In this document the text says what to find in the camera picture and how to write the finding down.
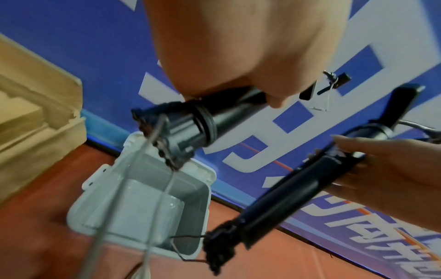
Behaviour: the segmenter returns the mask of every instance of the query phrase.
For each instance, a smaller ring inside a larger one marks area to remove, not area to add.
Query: blue banner
[[[406,119],[441,128],[440,16],[438,0],[354,0],[328,68],[352,81],[311,101],[266,108],[200,150],[198,159],[218,174],[213,191],[249,205],[330,135],[377,117],[405,82],[426,86]],[[0,32],[81,78],[88,132],[116,147],[137,130],[131,108],[181,100],[155,56],[140,0],[3,1]],[[422,136],[401,126],[396,134]],[[390,278],[441,278],[439,233],[326,192],[283,226]]]

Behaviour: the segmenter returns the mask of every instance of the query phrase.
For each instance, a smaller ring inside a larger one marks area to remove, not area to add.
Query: orange floor
[[[82,193],[81,184],[114,158],[81,146],[0,207],[0,277],[11,279],[73,279],[90,238],[71,232],[65,217]],[[237,212],[210,205],[208,228]],[[107,245],[94,278],[123,279],[139,262],[140,252]],[[151,259],[152,279],[204,279],[213,276],[202,263]],[[229,279],[377,279],[377,275],[273,231],[250,251],[237,256],[219,278]]]

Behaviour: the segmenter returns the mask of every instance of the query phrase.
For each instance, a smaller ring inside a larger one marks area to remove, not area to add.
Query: gray cable
[[[101,226],[99,227],[93,239],[92,245],[86,255],[84,263],[79,273],[75,277],[76,279],[89,279],[92,277],[95,271],[96,264],[98,263],[98,260],[101,255],[101,246],[104,243],[107,231],[109,230],[110,225],[112,224],[112,221],[115,217],[115,214],[116,212],[118,212],[119,206],[121,205],[121,201],[123,200],[123,195],[127,188],[127,181],[129,179],[129,174],[130,171],[132,170],[133,164],[138,160],[139,156],[145,152],[145,149],[147,149],[147,147],[149,147],[150,144],[158,138],[166,120],[167,120],[166,115],[162,114],[159,116],[158,122],[156,123],[151,136],[149,136],[148,139],[142,144],[138,153],[136,153],[133,156],[133,159],[129,162],[128,166],[125,168],[123,177],[120,180],[115,195],[113,196],[113,199],[110,202],[110,205],[107,209],[107,214],[104,217],[104,221],[102,222]]]
[[[144,256],[142,259],[142,270],[141,270],[141,278],[142,279],[148,279],[146,276],[148,273],[148,259],[152,253],[152,248],[153,248],[153,240],[156,239],[156,234],[157,234],[157,230],[158,230],[158,224],[159,224],[159,216],[160,216],[160,212],[161,212],[161,204],[164,201],[164,198],[166,195],[168,195],[168,193],[170,192],[174,182],[176,179],[176,175],[175,172],[172,172],[171,174],[171,178],[167,184],[167,186],[165,187],[165,190],[161,193],[158,202],[156,203],[156,207],[155,207],[155,211],[153,212],[153,218],[152,218],[152,223],[150,225],[150,230],[149,230],[149,234],[148,234],[148,238],[146,241],[147,247],[146,250],[144,252]]]

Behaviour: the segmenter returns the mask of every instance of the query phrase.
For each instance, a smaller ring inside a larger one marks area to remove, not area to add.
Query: plastic container
[[[122,179],[124,169],[140,152],[145,138],[140,133],[131,134],[124,143],[124,150],[113,166],[101,166],[83,183],[85,192],[68,212],[68,226],[78,232],[94,235]],[[144,250],[153,217],[153,211],[161,192],[171,176],[171,170],[158,150],[148,148],[134,162],[123,203],[107,233],[106,240],[123,246]],[[202,235],[206,232],[211,199],[211,184],[216,172],[208,166],[191,160],[176,174],[170,194],[161,204],[158,235],[159,243],[153,253],[179,259],[171,247],[173,235]],[[174,239],[183,257],[194,259],[202,248],[202,239]]]

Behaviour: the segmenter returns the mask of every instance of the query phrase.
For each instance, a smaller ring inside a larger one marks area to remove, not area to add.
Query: hand
[[[405,222],[441,232],[441,146],[416,140],[334,137],[365,160],[326,191]]]
[[[274,108],[320,77],[351,10],[351,0],[144,4],[162,67],[184,97],[255,85]]]

